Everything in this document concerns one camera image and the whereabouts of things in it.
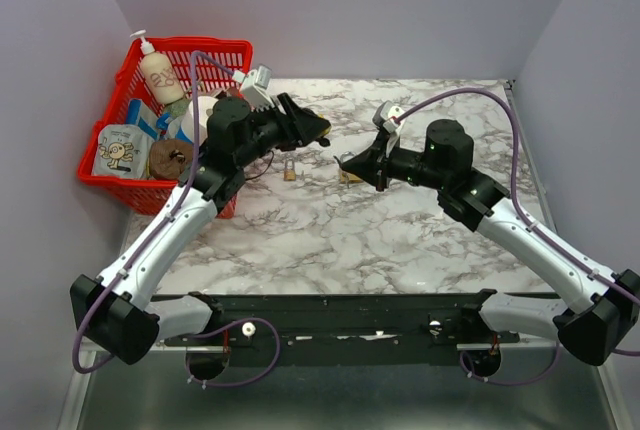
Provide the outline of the small brass padlock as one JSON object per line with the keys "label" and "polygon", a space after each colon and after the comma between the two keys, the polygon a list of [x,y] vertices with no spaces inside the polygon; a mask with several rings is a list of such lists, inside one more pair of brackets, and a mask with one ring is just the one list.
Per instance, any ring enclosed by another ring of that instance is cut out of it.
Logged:
{"label": "small brass padlock", "polygon": [[295,161],[293,159],[286,159],[284,162],[283,180],[293,182],[296,178]]}

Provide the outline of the yellow black padlock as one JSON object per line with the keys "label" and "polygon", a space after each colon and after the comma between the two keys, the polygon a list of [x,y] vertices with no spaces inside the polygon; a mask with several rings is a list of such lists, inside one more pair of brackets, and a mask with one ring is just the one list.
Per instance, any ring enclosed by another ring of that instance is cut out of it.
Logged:
{"label": "yellow black padlock", "polygon": [[300,120],[300,134],[306,136],[326,136],[331,130],[330,122],[319,116],[303,116]]}

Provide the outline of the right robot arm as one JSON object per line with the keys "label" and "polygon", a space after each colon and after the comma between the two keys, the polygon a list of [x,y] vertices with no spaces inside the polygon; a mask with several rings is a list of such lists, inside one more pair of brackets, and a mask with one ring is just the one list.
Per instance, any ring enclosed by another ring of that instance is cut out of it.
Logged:
{"label": "right robot arm", "polygon": [[380,130],[361,153],[344,160],[342,171],[384,191],[393,180],[436,190],[438,205],[454,221],[492,240],[542,278],[554,299],[493,293],[464,312],[460,329],[480,342],[495,332],[559,341],[582,362],[602,365],[637,323],[639,277],[615,273],[576,250],[562,257],[562,239],[542,237],[545,226],[518,215],[509,191],[473,165],[473,139],[455,120],[428,125],[421,152],[404,149]]}

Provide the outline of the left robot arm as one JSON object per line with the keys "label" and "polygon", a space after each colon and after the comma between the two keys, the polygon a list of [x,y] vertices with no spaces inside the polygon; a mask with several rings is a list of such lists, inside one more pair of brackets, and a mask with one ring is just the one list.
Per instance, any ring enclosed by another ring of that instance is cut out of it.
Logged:
{"label": "left robot arm", "polygon": [[163,276],[199,233],[246,182],[245,169],[272,150],[326,147],[330,122],[298,106],[286,93],[274,105],[254,110],[242,97],[216,102],[207,120],[207,138],[195,162],[149,227],[98,276],[80,275],[70,287],[77,334],[111,356],[132,365],[159,340],[190,335],[201,345],[214,343],[222,330],[214,306],[204,297],[179,297],[167,307],[152,296]]}

